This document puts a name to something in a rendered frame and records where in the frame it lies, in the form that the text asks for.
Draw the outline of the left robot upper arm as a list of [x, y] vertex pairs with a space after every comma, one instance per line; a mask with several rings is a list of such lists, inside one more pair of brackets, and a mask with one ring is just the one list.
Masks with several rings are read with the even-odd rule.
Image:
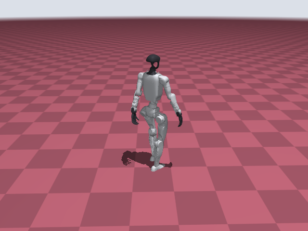
[[142, 86], [143, 86], [143, 81], [142, 81], [142, 76], [144, 72], [140, 72], [138, 74], [138, 81], [137, 81], [137, 89], [135, 95], [141, 96], [142, 95]]

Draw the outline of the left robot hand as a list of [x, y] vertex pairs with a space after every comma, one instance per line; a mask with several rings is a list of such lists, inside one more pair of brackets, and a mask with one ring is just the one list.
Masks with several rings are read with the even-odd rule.
[[132, 108], [131, 108], [131, 112], [132, 112], [132, 115], [131, 115], [132, 123], [135, 124], [135, 125], [138, 125], [139, 123], [137, 123], [137, 121], [136, 121], [136, 119], [139, 120], [139, 119], [136, 117], [136, 112], [137, 112], [137, 111], [134, 111], [134, 108], [132, 107]]

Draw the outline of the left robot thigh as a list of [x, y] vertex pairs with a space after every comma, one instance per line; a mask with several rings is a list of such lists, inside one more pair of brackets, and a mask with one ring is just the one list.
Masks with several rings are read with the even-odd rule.
[[149, 116], [147, 116], [145, 114], [145, 108], [146, 106], [144, 106], [141, 111], [140, 111], [140, 114], [145, 118], [147, 124], [149, 125], [150, 127], [150, 135], [151, 136], [154, 136], [156, 135], [157, 133], [157, 129], [155, 128], [155, 122], [154, 122], [154, 118], [150, 118]]

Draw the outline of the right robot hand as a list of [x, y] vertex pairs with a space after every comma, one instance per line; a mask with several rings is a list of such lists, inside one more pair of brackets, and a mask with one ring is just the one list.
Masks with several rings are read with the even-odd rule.
[[180, 127], [182, 125], [182, 113], [180, 114], [179, 112], [176, 112], [176, 114], [179, 117], [180, 123], [179, 123], [178, 127]]

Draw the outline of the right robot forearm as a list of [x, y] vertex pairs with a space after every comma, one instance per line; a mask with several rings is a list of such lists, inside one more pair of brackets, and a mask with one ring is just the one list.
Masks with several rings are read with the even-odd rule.
[[175, 111], [175, 114], [176, 114], [176, 112], [179, 112], [181, 114], [181, 110], [180, 110], [180, 108], [179, 108], [179, 106], [177, 104], [175, 94], [171, 94], [170, 98], [171, 98], [170, 104], [172, 105], [172, 107], [173, 107], [173, 109]]

